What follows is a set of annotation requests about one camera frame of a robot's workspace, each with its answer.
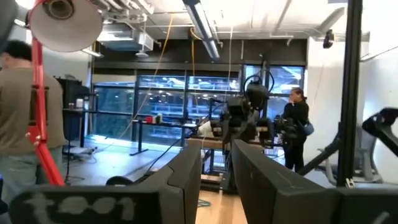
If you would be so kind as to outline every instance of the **hair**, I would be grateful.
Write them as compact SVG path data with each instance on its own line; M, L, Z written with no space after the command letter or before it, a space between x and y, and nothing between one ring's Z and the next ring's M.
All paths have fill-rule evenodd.
M301 99L302 99L302 100L306 100L306 99L307 99L307 97L304 96L304 90L303 90L303 89L301 89L301 88L294 88L294 89L292 89L292 91L294 91L296 94L301 95Z
M32 61L32 47L20 40L9 40L4 52L16 59Z

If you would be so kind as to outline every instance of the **red metal pole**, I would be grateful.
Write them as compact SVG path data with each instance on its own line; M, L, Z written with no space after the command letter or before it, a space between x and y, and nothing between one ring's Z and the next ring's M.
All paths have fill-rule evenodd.
M36 0L35 7L41 6L46 0ZM32 66L34 69L33 83L38 87L35 126L29 127L30 141L36 147L36 154L44 168L44 171L52 185L64 185L62 175L55 165L54 159L47 147L47 118L45 109L45 85L43 70L43 47L33 36L32 38Z

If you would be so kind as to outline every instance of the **woman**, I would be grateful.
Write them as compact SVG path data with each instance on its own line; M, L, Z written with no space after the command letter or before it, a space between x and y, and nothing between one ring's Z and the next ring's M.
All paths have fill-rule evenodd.
M285 166L289 169L299 171L304 166L304 143L307 135L302 126L308 123L308 111L310 108L305 102L304 91L301 88L294 88L290 92L289 103L286 104L283 117L292 118L296 125L297 139L293 139L285 151Z

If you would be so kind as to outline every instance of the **black jacket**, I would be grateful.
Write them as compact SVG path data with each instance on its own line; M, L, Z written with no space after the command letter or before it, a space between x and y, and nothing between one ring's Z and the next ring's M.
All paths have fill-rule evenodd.
M293 122L297 125L297 131L303 133L303 130L300 128L301 125L305 125L308 123L308 112L310 108L308 107L305 101L301 101L300 103L288 103L285 106L283 118L292 118Z

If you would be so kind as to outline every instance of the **gray shirt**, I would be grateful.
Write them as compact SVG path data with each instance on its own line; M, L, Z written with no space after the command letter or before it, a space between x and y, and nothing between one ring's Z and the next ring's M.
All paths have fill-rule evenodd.
M0 155L18 156L35 152L25 137L29 127L30 93L33 69L12 68L0 72ZM62 115L62 87L53 77L44 77L47 95L47 145L53 149L65 144Z

